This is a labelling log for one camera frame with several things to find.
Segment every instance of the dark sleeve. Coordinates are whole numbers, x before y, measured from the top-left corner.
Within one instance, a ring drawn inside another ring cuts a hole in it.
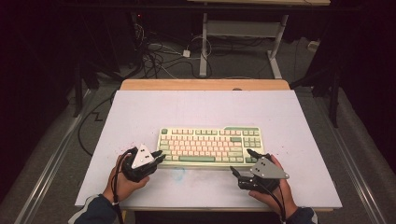
[[[112,224],[116,219],[113,205],[102,194],[87,199],[84,207],[75,213],[69,224]]]
[[[299,207],[291,215],[286,224],[319,224],[317,214],[310,207]]]

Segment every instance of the white table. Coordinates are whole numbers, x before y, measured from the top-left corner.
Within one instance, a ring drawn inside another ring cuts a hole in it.
[[[294,91],[118,91],[76,206],[101,193],[117,157],[156,147],[162,127],[259,126],[266,152],[290,175],[299,206],[342,207]],[[231,171],[159,169],[121,203],[134,210],[268,211],[237,186]]]

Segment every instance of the space bar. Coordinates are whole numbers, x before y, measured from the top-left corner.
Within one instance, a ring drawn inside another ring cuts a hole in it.
[[[181,156],[178,158],[179,161],[193,161],[193,162],[214,162],[214,157],[186,157]]]

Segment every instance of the mechanical keyboard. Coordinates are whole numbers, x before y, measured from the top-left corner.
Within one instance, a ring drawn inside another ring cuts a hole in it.
[[[247,149],[264,153],[258,127],[163,128],[157,150],[166,155],[160,167],[251,168]]]

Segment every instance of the person's right hand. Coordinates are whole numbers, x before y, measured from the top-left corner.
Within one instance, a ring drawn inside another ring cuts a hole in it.
[[[280,165],[279,161],[276,159],[274,155],[271,155],[271,160],[273,163],[281,168],[282,165]],[[276,188],[273,191],[273,194],[277,197],[277,199],[282,203],[282,198],[284,200],[285,204],[285,210],[286,210],[286,218],[289,218],[296,210],[297,210],[297,205],[294,203],[293,197],[291,195],[291,189],[288,181],[286,179],[280,179],[279,183],[279,188]],[[279,205],[276,203],[276,201],[273,199],[273,197],[269,194],[264,194],[264,193],[259,193],[258,191],[251,190],[248,195],[251,197],[259,200],[262,203],[266,203],[274,212],[278,213],[281,215],[281,211],[279,208]]]

